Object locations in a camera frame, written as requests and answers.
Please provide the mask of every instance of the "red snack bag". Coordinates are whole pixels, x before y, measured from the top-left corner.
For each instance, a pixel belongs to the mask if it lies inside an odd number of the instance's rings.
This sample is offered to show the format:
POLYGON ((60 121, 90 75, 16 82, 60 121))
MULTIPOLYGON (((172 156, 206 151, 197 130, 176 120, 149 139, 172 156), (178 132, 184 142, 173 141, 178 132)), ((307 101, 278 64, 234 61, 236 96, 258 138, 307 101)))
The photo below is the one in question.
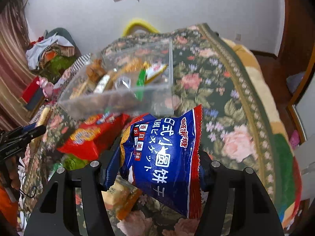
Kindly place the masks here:
POLYGON ((117 113, 91 116, 57 150, 80 159, 96 160, 102 151, 111 147, 128 118, 127 114, 117 113))

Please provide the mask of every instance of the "red label square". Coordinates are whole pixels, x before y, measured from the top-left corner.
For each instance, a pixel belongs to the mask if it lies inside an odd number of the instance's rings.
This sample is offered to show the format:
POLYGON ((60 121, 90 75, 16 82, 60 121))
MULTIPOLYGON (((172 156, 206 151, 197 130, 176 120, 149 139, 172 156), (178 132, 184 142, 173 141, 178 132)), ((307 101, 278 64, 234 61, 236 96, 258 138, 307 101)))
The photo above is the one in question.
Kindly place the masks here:
POLYGON ((135 152, 135 155, 134 155, 134 160, 140 160, 141 159, 141 152, 135 152))
POLYGON ((138 127, 133 129, 133 135, 139 136, 139 128, 138 127))
POLYGON ((144 135, 145 135, 145 132, 140 132, 138 140, 144 140, 144 135))

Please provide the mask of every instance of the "blue snack bag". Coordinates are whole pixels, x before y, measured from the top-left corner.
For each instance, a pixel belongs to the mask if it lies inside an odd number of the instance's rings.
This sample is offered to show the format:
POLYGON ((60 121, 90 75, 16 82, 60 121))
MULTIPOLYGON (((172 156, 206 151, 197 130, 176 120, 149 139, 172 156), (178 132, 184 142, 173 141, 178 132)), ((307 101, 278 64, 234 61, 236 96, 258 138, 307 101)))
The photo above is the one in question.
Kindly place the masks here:
POLYGON ((135 118, 120 143, 121 176, 188 218, 201 215, 202 106, 179 118, 135 118))

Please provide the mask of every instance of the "striped curtain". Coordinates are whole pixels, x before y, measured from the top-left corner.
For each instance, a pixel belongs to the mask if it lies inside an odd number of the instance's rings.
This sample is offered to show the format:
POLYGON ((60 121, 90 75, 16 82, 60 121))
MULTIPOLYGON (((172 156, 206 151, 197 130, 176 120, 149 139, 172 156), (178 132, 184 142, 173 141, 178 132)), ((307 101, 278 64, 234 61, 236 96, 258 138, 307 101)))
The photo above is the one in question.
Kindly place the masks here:
POLYGON ((23 0, 11 0, 0 14, 0 129, 29 121, 21 95, 34 79, 25 52, 29 45, 23 0))

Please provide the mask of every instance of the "pink toy pig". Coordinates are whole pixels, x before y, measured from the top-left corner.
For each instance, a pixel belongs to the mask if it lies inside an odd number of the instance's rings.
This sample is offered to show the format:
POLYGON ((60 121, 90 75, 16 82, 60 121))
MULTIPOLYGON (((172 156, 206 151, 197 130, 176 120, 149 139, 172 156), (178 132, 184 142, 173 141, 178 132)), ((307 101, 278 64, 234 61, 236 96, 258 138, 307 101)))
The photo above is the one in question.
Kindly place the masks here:
POLYGON ((45 98, 51 98, 54 85, 51 82, 49 82, 47 78, 40 76, 39 81, 37 81, 36 83, 43 89, 45 98))

